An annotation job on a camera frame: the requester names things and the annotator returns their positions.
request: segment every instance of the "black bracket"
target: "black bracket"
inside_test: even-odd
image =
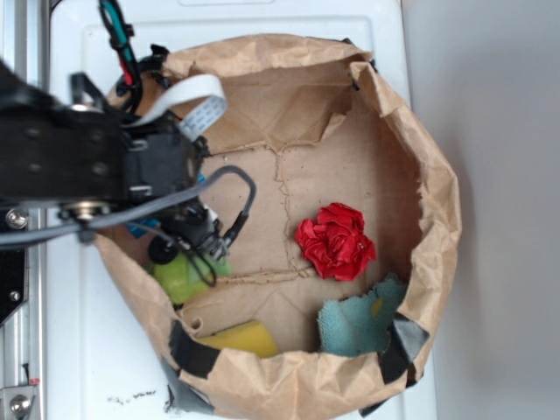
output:
[[[7,213],[0,210],[0,232],[13,231],[6,222]],[[25,300],[25,251],[0,251],[0,326]]]

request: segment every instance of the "green ball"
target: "green ball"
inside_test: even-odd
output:
[[[199,267],[200,273],[207,281],[212,281],[210,269],[198,257],[193,260]],[[231,274],[229,260],[222,258],[218,262],[210,257],[205,258],[212,266],[216,276],[227,276]],[[149,272],[157,280],[174,305],[183,304],[186,300],[198,295],[208,288],[208,285],[200,279],[199,272],[194,268],[186,256],[179,253],[175,259],[168,264],[153,264]]]

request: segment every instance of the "red flower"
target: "red flower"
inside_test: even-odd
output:
[[[302,221],[295,239],[321,277],[340,282],[351,282],[377,258],[374,243],[364,235],[361,212],[340,203],[322,207],[317,222]]]

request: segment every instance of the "red wire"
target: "red wire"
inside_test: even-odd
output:
[[[121,64],[122,72],[124,73],[124,82],[131,86],[133,83],[132,76],[130,75],[129,71],[127,70],[126,66],[124,65],[123,61],[119,59],[119,63]]]

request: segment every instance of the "green wire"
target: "green wire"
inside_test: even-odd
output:
[[[119,38],[119,42],[124,44],[128,42],[126,33],[124,33],[124,29],[122,26],[122,22],[120,21],[118,14],[116,13],[115,7],[113,4],[103,2],[103,7],[107,11],[108,15],[111,17],[111,21],[113,22],[113,27],[115,28],[116,36]],[[130,52],[129,48],[124,49],[124,57],[127,61],[132,61],[132,53]]]

